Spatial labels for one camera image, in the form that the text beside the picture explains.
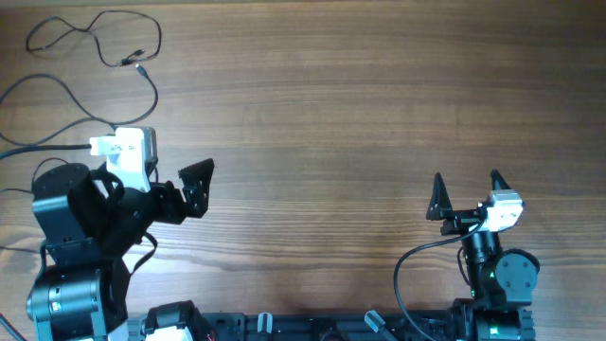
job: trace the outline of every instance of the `wire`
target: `wire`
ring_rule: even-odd
[[[152,20],[156,27],[158,28],[158,45],[157,48],[155,50],[155,52],[153,52],[151,55],[149,55],[148,57],[143,57],[143,58],[138,58],[139,56],[145,54],[145,50],[144,49],[138,49],[135,52],[131,53],[128,57],[126,57],[125,59],[120,60],[119,62],[115,63],[115,64],[110,64],[107,63],[105,61],[105,59],[103,58],[103,54],[101,53],[101,46],[100,46],[100,42],[99,39],[97,37],[97,35],[95,35],[95,33],[93,33],[93,25],[95,24],[95,22],[97,21],[97,19],[105,14],[105,13],[127,13],[127,14],[133,14],[133,15],[138,15],[141,16],[143,18],[146,19],[150,19]],[[53,41],[52,43],[50,43],[49,45],[45,45],[45,46],[40,46],[40,47],[32,47],[30,46],[30,40],[31,38],[34,36],[34,34],[36,34],[36,32],[38,32],[38,30],[43,27],[44,25],[53,22],[53,21],[60,21],[62,23],[64,23],[65,25],[69,26],[70,29],[67,30],[64,34],[62,34],[59,38],[57,38],[55,41]],[[55,45],[58,41],[60,41],[61,39],[63,39],[65,36],[67,36],[68,34],[72,33],[72,32],[83,32],[83,33],[87,33],[91,36],[93,36],[93,38],[95,39],[95,43],[97,45],[97,52],[98,52],[98,56],[101,60],[101,62],[103,64],[105,64],[106,66],[109,67],[117,67],[117,66],[124,66],[124,65],[129,65],[132,63],[141,63],[144,61],[149,61],[154,59],[159,53],[160,53],[160,46],[162,45],[162,28],[160,27],[160,23],[158,23],[157,20],[155,20],[154,18],[150,17],[147,14],[143,14],[140,12],[136,12],[136,11],[131,11],[131,10],[123,10],[123,9],[109,9],[109,10],[104,10],[102,12],[100,12],[95,19],[93,19],[93,21],[91,22],[91,24],[87,27],[87,28],[78,28],[78,27],[74,27],[73,25],[69,24],[67,21],[65,21],[63,18],[58,17],[58,16],[51,16],[45,20],[43,20],[41,23],[39,23],[38,25],[36,25],[27,35],[26,37],[26,51],[29,53],[34,53],[36,51],[40,51],[40,50],[45,50],[48,49],[50,47],[52,47],[53,45]],[[35,80],[35,79],[49,79],[52,81],[57,82],[62,88],[63,90],[65,90],[65,92],[67,92],[67,94],[69,95],[69,97],[74,101],[74,103],[76,103],[76,105],[88,116],[85,118],[81,118],[81,119],[77,119],[69,124],[67,124],[66,126],[60,128],[60,130],[58,130],[57,132],[39,140],[39,141],[35,141],[35,142],[31,142],[31,143],[26,143],[26,142],[19,142],[19,141],[15,141],[11,138],[8,138],[6,136],[4,136],[2,133],[0,133],[0,139],[3,139],[5,141],[7,141],[10,144],[13,144],[15,146],[20,146],[20,147],[33,147],[33,146],[38,146],[41,145],[47,141],[49,141],[50,139],[54,138],[55,136],[61,134],[62,132],[66,131],[67,129],[76,126],[78,124],[84,123],[84,122],[90,122],[90,121],[97,121],[97,122],[101,122],[104,124],[109,125],[113,130],[115,130],[117,128],[117,126],[120,125],[127,125],[127,124],[134,124],[140,120],[143,120],[145,118],[147,118],[155,109],[156,105],[158,104],[158,90],[155,87],[155,84],[153,83],[152,79],[148,76],[147,71],[143,68],[143,66],[137,64],[136,65],[136,69],[139,72],[139,74],[141,74],[141,76],[143,76],[151,85],[151,88],[153,89],[153,95],[154,95],[154,100],[153,100],[153,104],[151,105],[151,108],[145,112],[143,115],[136,117],[134,119],[130,119],[130,120],[125,120],[125,121],[110,121],[101,117],[97,117],[93,114],[91,114],[88,110],[86,110],[81,104],[80,102],[76,99],[76,97],[74,96],[74,94],[71,92],[71,90],[69,89],[69,87],[60,79],[58,79],[57,77],[53,76],[53,75],[49,75],[49,74],[34,74],[34,75],[29,75],[29,76],[25,76],[23,78],[21,78],[20,80],[18,80],[17,82],[15,82],[13,85],[11,85],[9,87],[9,89],[0,97],[0,104],[4,101],[4,99],[12,92],[12,90],[14,90],[17,86],[19,86],[21,83],[23,83],[24,81],[29,81],[29,80]],[[36,152],[36,151],[45,151],[45,150],[77,150],[77,149],[87,149],[90,148],[90,145],[61,145],[61,146],[53,146],[53,148],[48,148],[48,149],[14,149],[11,151],[7,151],[4,153],[0,153],[0,159],[15,155],[17,153],[29,153],[29,152]]]
[[[9,332],[10,336],[14,337],[15,340],[26,341],[26,339],[19,333],[19,331],[17,331],[16,328],[14,328],[10,324],[10,322],[2,315],[2,313],[0,313],[0,323],[2,324],[2,326],[4,326],[4,328],[7,329],[7,332]]]
[[[26,248],[23,248],[23,247],[9,247],[9,246],[2,246],[2,245],[0,245],[0,250],[16,251],[16,252],[29,252],[29,253],[33,253],[33,254],[36,254],[36,255],[38,254],[38,251],[26,249]]]
[[[21,188],[4,188],[4,189],[0,189],[0,194],[6,193],[8,191],[19,191],[19,192],[22,192],[22,193],[32,194],[31,190],[21,189]]]
[[[40,167],[45,164],[48,161],[51,160],[57,160],[57,161],[62,161],[65,165],[69,165],[69,162],[63,160],[60,157],[49,157],[47,159],[44,159],[41,163],[38,164],[38,167],[36,167],[36,170],[34,171],[33,175],[31,175],[31,188],[34,189],[34,181],[36,181],[36,174],[38,174],[38,171],[40,170]]]
[[[476,228],[470,230],[469,232],[467,232],[466,234],[459,236],[459,237],[455,237],[455,238],[450,238],[448,240],[445,241],[440,241],[440,242],[430,242],[427,243],[425,245],[421,245],[421,246],[417,246],[414,249],[406,252],[402,257],[400,257],[400,259],[398,260],[398,263],[396,264],[396,268],[394,269],[394,291],[396,292],[396,299],[398,300],[398,304],[400,305],[400,308],[402,310],[402,312],[404,313],[404,316],[408,319],[408,321],[410,322],[410,324],[425,338],[429,339],[430,341],[436,341],[436,339],[434,339],[433,337],[429,336],[428,334],[426,334],[424,331],[421,330],[421,328],[417,325],[417,323],[415,323],[415,321],[413,320],[413,318],[410,316],[410,314],[408,313],[408,311],[406,310],[406,307],[404,307],[404,303],[401,299],[401,295],[400,295],[400,288],[398,285],[398,273],[400,271],[400,267],[401,265],[404,263],[404,261],[416,254],[419,251],[428,249],[428,248],[432,248],[432,247],[436,247],[436,246],[442,246],[442,245],[446,245],[452,242],[460,242],[464,239],[469,238],[470,236],[472,236],[474,233],[476,233],[477,231],[480,230],[480,228],[482,228],[482,223],[478,224]]]
[[[145,236],[145,238],[148,239],[148,241],[151,242],[151,245],[153,245],[153,249],[150,252],[148,252],[147,254],[145,254],[145,256],[141,257],[140,260],[137,261],[137,263],[134,265],[133,271],[131,272],[131,276],[134,275],[134,272],[136,271],[136,269],[138,269],[141,265],[145,264],[146,261],[150,260],[150,258],[155,253],[155,249],[158,248],[158,241],[152,236],[151,233],[145,232],[143,235]]]
[[[136,58],[136,59],[133,59],[133,57],[138,57],[138,56],[141,56],[141,55],[143,55],[145,53],[145,50],[138,49],[135,52],[133,52],[132,54],[130,54],[127,58],[125,58],[123,60],[120,60],[117,63],[114,63],[114,64],[107,63],[105,61],[105,59],[103,58],[103,54],[101,53],[101,44],[100,44],[100,42],[98,40],[98,37],[97,37],[97,35],[95,33],[93,33],[93,30],[91,29],[93,27],[93,25],[95,24],[95,22],[97,21],[97,19],[101,15],[103,15],[105,13],[127,13],[127,14],[139,15],[139,16],[141,16],[143,18],[152,20],[155,23],[156,27],[158,28],[158,47],[156,48],[155,52],[153,52],[150,56],[145,57],[145,58]],[[70,27],[70,29],[67,30],[59,38],[57,38],[55,41],[53,41],[52,43],[50,43],[48,45],[40,46],[40,47],[31,47],[29,45],[29,41],[31,40],[31,38],[33,37],[33,35],[41,27],[43,27],[44,25],[46,25],[46,24],[48,24],[50,22],[53,22],[53,21],[62,22],[65,25],[67,25],[68,27]],[[160,27],[160,23],[158,23],[158,21],[155,20],[154,18],[150,17],[147,14],[143,14],[143,13],[132,11],[132,10],[108,9],[108,10],[104,10],[101,13],[97,14],[97,16],[95,17],[95,19],[93,19],[93,21],[91,22],[91,24],[87,28],[74,27],[73,25],[71,25],[67,21],[65,21],[63,18],[58,17],[58,16],[51,16],[51,17],[43,20],[40,24],[36,25],[36,27],[34,27],[29,32],[29,34],[27,35],[27,38],[26,38],[26,51],[29,52],[29,53],[34,53],[36,51],[41,51],[41,50],[48,49],[48,48],[54,46],[56,43],[58,43],[65,36],[69,35],[72,32],[76,32],[76,31],[77,32],[86,33],[86,34],[89,34],[89,35],[93,36],[93,38],[95,39],[95,44],[97,45],[98,57],[101,59],[101,62],[103,64],[105,64],[105,66],[108,66],[108,67],[118,67],[118,66],[128,65],[128,64],[131,64],[131,63],[141,63],[141,62],[144,62],[144,61],[152,60],[152,59],[154,59],[158,55],[158,53],[160,53],[160,46],[162,44],[162,28]]]
[[[44,151],[76,151],[76,150],[89,150],[92,146],[90,144],[81,145],[43,145],[43,146],[26,146],[21,148],[15,148],[10,151],[0,153],[0,160],[13,156],[20,153],[30,152],[44,152]]]
[[[158,183],[160,180],[160,174],[158,173],[158,166],[153,167],[153,172],[155,173],[155,182]]]
[[[19,86],[21,83],[23,83],[24,81],[29,81],[29,80],[34,80],[34,79],[50,79],[53,80],[55,82],[57,82],[62,88],[63,90],[65,90],[65,92],[67,92],[67,94],[69,95],[69,97],[74,101],[74,103],[76,103],[76,105],[78,105],[78,107],[88,116],[86,118],[81,118],[81,119],[77,119],[69,124],[67,124],[66,126],[64,126],[63,128],[61,128],[60,130],[58,130],[57,132],[39,140],[36,142],[30,142],[30,143],[25,143],[25,142],[19,142],[19,141],[15,141],[11,138],[8,138],[6,136],[4,136],[2,133],[0,133],[0,138],[7,141],[10,144],[13,144],[15,146],[22,146],[22,147],[33,147],[33,146],[38,146],[40,144],[43,144],[45,142],[47,142],[48,140],[54,138],[55,136],[63,133],[64,131],[66,131],[67,129],[84,123],[84,122],[90,122],[90,121],[98,121],[101,123],[105,123],[107,125],[109,125],[112,129],[116,129],[116,126],[120,126],[120,125],[127,125],[127,124],[133,124],[136,123],[140,120],[143,120],[145,118],[147,118],[155,109],[156,105],[158,105],[158,89],[155,87],[155,84],[153,83],[152,79],[150,78],[150,76],[148,76],[147,71],[145,71],[145,69],[143,68],[143,66],[141,65],[137,65],[136,66],[137,71],[139,72],[139,74],[141,74],[141,76],[143,76],[151,85],[151,88],[153,89],[153,104],[151,105],[150,109],[148,109],[148,111],[146,111],[143,115],[133,118],[133,119],[129,119],[129,120],[125,120],[125,121],[110,121],[101,117],[96,117],[93,114],[91,114],[88,110],[86,110],[82,104],[80,104],[80,102],[78,101],[78,99],[76,99],[76,97],[74,96],[74,94],[71,92],[71,90],[69,89],[69,87],[67,87],[67,85],[61,81],[60,79],[58,79],[57,77],[53,76],[53,75],[49,75],[49,74],[34,74],[34,75],[29,75],[29,76],[25,76],[23,78],[21,78],[20,80],[18,80],[17,82],[15,82],[13,85],[11,85],[9,87],[9,89],[2,95],[2,97],[0,97],[0,104],[2,104],[2,102],[4,101],[4,99],[10,94],[10,92],[12,92],[12,90],[14,90],[17,86]]]
[[[456,253],[456,262],[458,263],[458,271],[461,272],[461,276],[463,277],[463,280],[465,280],[465,283],[468,286],[471,286],[470,281],[467,279],[467,275],[465,275],[465,270],[463,270],[463,263],[461,262],[461,252],[463,252],[463,246],[461,246],[461,248],[459,248],[458,252]]]

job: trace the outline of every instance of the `wooden table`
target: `wooden table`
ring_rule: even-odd
[[[160,246],[132,280],[131,315],[186,299],[205,312],[395,312],[396,260],[442,239],[440,224],[424,220],[434,173],[462,209],[486,197],[497,168],[526,200],[503,246],[543,265],[532,306],[539,339],[604,338],[603,3],[129,9],[154,16],[164,32],[159,57],[144,63],[160,102],[141,123],[156,129],[161,180],[180,184],[179,169],[208,157],[217,165],[202,220],[150,228]],[[90,37],[74,34],[43,58],[25,52],[27,33],[46,16],[85,27],[100,10],[0,11],[0,88],[47,72],[99,116],[143,113],[150,87],[132,67],[103,66]],[[63,30],[48,27],[35,42]],[[150,22],[120,15],[101,20],[97,34],[112,62],[152,50],[157,39]],[[82,117],[50,81],[22,85],[0,111],[0,131],[25,142]],[[53,143],[108,132],[88,123]],[[14,156],[1,161],[1,187],[28,188],[49,156],[102,162],[87,152]],[[0,244],[35,249],[43,237],[31,198],[2,194]],[[442,309],[470,295],[456,268],[458,247],[407,262],[408,306]],[[149,249],[134,247],[126,262]],[[29,339],[25,301],[39,266],[36,255],[0,252],[0,312]]]

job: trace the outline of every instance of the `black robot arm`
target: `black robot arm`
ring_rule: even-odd
[[[185,201],[170,181],[152,183],[148,192],[124,188],[104,167],[67,164],[40,176],[32,187],[33,212],[46,236],[41,256],[45,260],[48,252],[55,265],[43,261],[27,298],[38,339],[104,339],[122,325],[131,277],[122,256],[144,235],[156,246],[146,233],[155,221],[201,218],[213,170],[208,159],[179,171]],[[103,182],[107,197],[96,180]]]

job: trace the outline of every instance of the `wooden surface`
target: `wooden surface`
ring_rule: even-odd
[[[132,315],[193,299],[205,312],[395,311],[398,257],[440,240],[424,220],[434,173],[455,208],[490,190],[498,168],[526,200],[502,236],[542,262],[532,310],[540,340],[606,332],[606,21],[602,2],[521,0],[135,7],[162,24],[145,63],[160,91],[143,125],[158,135],[160,177],[213,157],[202,220],[154,224],[160,246],[134,276]],[[35,72],[63,79],[93,113],[135,117],[152,91],[132,68],[101,65],[75,35],[44,58],[29,30],[50,14],[85,26],[100,8],[0,11],[0,88]],[[108,17],[109,61],[152,50],[150,23]],[[62,32],[49,27],[37,42]],[[31,141],[82,113],[50,81],[24,84],[0,107],[3,134]],[[85,124],[54,143],[107,134]],[[7,150],[8,144],[0,148]],[[45,157],[96,167],[86,152],[2,160],[1,187],[27,188]],[[0,196],[0,244],[35,249],[31,198]],[[459,245],[401,271],[412,308],[446,308],[469,292]],[[150,249],[136,246],[131,266]],[[25,314],[35,255],[0,252],[0,312],[32,339]],[[4,331],[0,338],[7,339]]]

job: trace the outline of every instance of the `connector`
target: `connector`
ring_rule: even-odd
[[[148,72],[145,71],[145,69],[143,68],[143,66],[141,66],[141,64],[137,64],[134,66],[136,68],[137,71],[139,71],[139,73],[141,74],[141,76],[147,78],[148,77]]]

